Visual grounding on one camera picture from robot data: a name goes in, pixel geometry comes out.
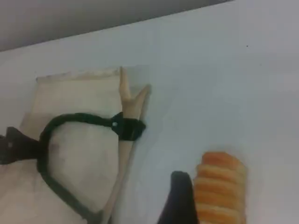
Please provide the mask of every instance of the white table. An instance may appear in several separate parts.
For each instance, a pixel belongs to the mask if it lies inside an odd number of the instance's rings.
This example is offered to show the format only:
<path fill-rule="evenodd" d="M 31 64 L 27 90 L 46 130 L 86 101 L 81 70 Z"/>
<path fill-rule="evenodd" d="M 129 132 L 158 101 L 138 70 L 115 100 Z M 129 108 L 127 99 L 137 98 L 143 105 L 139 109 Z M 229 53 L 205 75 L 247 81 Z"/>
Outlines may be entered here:
<path fill-rule="evenodd" d="M 0 131 L 30 108 L 34 78 L 128 67 L 152 85 L 116 223 L 153 224 L 170 174 L 232 145 L 249 167 L 248 224 L 299 220 L 299 2 L 239 0 L 0 53 Z"/>

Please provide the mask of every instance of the gray ceiling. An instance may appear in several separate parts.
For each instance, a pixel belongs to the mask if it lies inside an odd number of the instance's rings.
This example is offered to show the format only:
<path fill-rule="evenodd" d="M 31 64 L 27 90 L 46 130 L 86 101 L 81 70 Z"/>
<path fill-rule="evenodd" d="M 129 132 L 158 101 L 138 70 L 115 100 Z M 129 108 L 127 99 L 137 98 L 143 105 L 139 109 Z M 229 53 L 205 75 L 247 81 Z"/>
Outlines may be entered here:
<path fill-rule="evenodd" d="M 0 51 L 228 0 L 1 0 Z"/>

